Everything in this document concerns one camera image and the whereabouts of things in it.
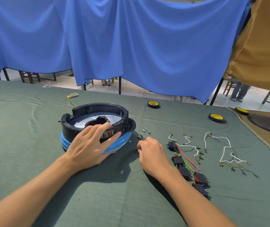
small paper piece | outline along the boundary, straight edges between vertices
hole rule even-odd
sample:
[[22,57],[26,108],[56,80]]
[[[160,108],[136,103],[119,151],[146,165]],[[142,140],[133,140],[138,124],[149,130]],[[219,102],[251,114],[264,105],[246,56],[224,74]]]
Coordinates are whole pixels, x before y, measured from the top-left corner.
[[68,97],[68,98],[73,98],[73,97],[77,97],[77,96],[79,96],[78,93],[71,93],[71,94],[69,94],[67,97]]

metal plate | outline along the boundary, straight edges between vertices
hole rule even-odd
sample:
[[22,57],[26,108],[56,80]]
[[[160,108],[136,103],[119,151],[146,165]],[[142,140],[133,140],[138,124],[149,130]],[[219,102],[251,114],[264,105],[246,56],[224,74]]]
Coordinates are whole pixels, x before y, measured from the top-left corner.
[[121,120],[120,114],[115,114],[115,113],[110,113],[110,112],[97,112],[97,113],[83,115],[83,116],[76,118],[73,121],[73,122],[75,122],[75,124],[73,126],[78,127],[78,128],[84,128],[87,122],[96,119],[98,116],[106,116],[110,120],[111,124],[114,124],[114,123],[119,122]]

yellow-green wire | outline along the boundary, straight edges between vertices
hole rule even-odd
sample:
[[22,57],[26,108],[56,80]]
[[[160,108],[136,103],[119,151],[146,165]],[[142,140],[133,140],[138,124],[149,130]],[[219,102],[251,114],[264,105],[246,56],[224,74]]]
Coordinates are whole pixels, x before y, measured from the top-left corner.
[[186,161],[184,161],[184,163],[190,168],[190,170],[193,172],[193,169],[190,167],[190,165],[189,164],[187,164],[187,162]]

blue curtain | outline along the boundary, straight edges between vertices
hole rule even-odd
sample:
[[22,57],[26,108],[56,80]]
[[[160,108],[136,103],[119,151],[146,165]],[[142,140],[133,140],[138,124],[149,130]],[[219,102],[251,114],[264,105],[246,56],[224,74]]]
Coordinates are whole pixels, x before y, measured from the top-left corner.
[[122,76],[205,102],[224,74],[248,0],[0,0],[0,69]]

right hand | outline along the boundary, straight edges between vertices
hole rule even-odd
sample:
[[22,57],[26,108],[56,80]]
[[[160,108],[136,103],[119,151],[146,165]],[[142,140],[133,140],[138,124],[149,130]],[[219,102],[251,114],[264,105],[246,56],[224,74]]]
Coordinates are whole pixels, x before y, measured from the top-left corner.
[[138,142],[137,149],[142,168],[154,178],[159,179],[166,170],[173,168],[162,145],[157,140],[147,137]]

